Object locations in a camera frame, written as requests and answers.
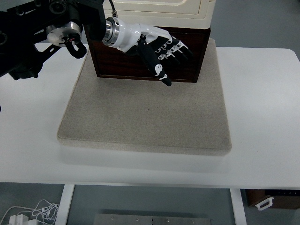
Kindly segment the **white robotic hand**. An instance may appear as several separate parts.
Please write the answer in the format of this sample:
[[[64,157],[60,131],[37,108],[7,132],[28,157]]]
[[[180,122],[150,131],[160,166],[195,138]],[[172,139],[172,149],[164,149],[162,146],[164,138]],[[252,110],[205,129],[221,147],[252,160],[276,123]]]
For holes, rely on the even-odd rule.
[[[173,47],[168,50],[159,48],[155,53],[149,43],[158,41],[159,38],[163,39],[163,44],[172,40]],[[160,61],[178,65],[179,60],[187,60],[188,57],[193,56],[190,49],[181,40],[171,36],[168,31],[142,23],[126,23],[117,17],[106,19],[106,31],[102,42],[124,53],[138,44],[137,53],[147,69],[168,87],[172,85],[172,82]]]

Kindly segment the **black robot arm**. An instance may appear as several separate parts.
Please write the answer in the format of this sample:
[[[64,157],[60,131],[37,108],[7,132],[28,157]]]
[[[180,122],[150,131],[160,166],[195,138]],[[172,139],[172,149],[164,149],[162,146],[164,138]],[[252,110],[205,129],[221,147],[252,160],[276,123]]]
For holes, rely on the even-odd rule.
[[[147,69],[171,86],[162,63],[180,63],[192,52],[168,31],[125,23],[116,9],[106,17],[101,0],[34,0],[0,14],[0,74],[13,79],[37,78],[43,63],[65,47],[75,58],[86,55],[82,32],[92,40],[139,56]]]

